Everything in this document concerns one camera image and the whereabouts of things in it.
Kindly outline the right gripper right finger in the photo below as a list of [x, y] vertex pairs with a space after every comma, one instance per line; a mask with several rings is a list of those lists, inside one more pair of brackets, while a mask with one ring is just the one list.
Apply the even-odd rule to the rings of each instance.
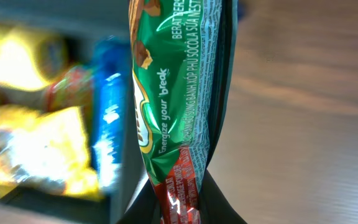
[[231, 207], [208, 170], [203, 177], [199, 209], [201, 224], [247, 224]]

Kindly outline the Haribo gummy candy bag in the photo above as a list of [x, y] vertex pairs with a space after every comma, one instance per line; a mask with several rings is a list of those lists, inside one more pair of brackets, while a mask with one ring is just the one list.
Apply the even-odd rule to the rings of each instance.
[[57, 81], [40, 90], [20, 90], [0, 85], [0, 105], [21, 105], [43, 111], [56, 111], [71, 106], [91, 108], [93, 93], [92, 71], [76, 65]]

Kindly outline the blue Oreo cookie pack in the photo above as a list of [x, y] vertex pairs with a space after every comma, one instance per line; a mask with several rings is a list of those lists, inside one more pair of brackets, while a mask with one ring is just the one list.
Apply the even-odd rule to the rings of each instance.
[[91, 145], [95, 153], [99, 188], [106, 194], [118, 188], [121, 177], [130, 57], [130, 44], [113, 38], [101, 41], [94, 53]]

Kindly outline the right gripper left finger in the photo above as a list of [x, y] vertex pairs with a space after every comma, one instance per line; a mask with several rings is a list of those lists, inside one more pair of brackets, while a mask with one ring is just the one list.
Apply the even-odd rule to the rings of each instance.
[[158, 199], [149, 180], [117, 224], [161, 224]]

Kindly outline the dark green gift box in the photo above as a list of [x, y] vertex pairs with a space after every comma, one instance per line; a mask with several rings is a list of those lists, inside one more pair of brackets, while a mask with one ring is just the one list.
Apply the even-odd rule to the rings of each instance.
[[[218, 44], [216, 47], [216, 59], [214, 66], [211, 103], [208, 111], [208, 131], [210, 147], [207, 155], [206, 168], [216, 148], [219, 135], [223, 126], [224, 115], [226, 112], [227, 96], [231, 81], [232, 63], [237, 32], [237, 1], [218, 1], [221, 1], [223, 6], [218, 27]], [[96, 46], [103, 40], [113, 38], [115, 40], [127, 42], [130, 44], [131, 70], [129, 74], [129, 86], [127, 89], [127, 111], [125, 121], [126, 129], [124, 133], [123, 164], [118, 188], [108, 194], [102, 192], [99, 188], [100, 192], [103, 195], [103, 198], [99, 201], [91, 201], [82, 198], [47, 194], [43, 191], [31, 187], [16, 187], [7, 195], [0, 198], [0, 200], [5, 200], [8, 204], [15, 205], [18, 207], [51, 213], [54, 215], [63, 215], [64, 217], [78, 220], [79, 222], [114, 223], [119, 221], [124, 216], [130, 206], [134, 203], [134, 200], [139, 195], [145, 183], [148, 180], [150, 181], [147, 171], [145, 169], [145, 164], [137, 137], [134, 84], [132, 78], [133, 60], [131, 50], [131, 37], [129, 30], [129, 3], [130, 1], [121, 1], [117, 6], [114, 6], [111, 9], [116, 19], [124, 20], [124, 36], [116, 37], [114, 35], [109, 35], [97, 41], [97, 43], [95, 43], [94, 45], [93, 55], [89, 62], [81, 63], [69, 61], [67, 69], [55, 80], [57, 81], [69, 69], [76, 65], [82, 65], [89, 68], [94, 76], [94, 53], [96, 50]], [[91, 145], [93, 137], [94, 97], [95, 94], [93, 93], [93, 104], [91, 108], [84, 108], [82, 106], [71, 107], [79, 107], [81, 110], [86, 133], [88, 135], [88, 149], [91, 154], [90, 164], [91, 167], [96, 171], [95, 153]], [[40, 111], [42, 113], [52, 113], [60, 110], [37, 111]]]

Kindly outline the green Milo wafer bar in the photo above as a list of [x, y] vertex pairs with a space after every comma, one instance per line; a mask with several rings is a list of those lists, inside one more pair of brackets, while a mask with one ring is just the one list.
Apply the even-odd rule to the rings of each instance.
[[209, 143], [218, 0], [131, 0], [137, 137], [162, 222], [198, 224]]

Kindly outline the yellow seed snack bag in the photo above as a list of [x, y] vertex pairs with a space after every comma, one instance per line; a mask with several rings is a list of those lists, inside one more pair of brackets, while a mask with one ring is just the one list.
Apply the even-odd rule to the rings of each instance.
[[0, 198], [16, 187], [99, 201], [79, 107], [42, 113], [0, 106]]

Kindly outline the yellow Mentos gum bottle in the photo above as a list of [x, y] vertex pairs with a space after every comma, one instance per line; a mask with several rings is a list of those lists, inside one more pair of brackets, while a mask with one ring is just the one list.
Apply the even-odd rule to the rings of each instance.
[[0, 24], [0, 85], [39, 90], [55, 81], [68, 64], [61, 35]]

